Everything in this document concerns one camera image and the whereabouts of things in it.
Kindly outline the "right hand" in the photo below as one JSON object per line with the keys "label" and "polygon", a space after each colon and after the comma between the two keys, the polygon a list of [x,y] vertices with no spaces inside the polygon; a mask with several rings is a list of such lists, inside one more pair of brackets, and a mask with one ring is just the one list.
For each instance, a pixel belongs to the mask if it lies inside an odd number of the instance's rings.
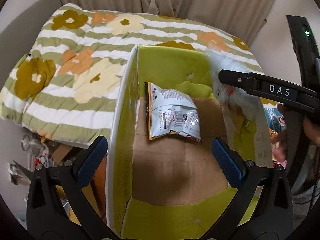
{"label": "right hand", "polygon": [[306,136],[319,147],[320,145],[320,127],[313,124],[308,118],[303,121],[303,128]]}

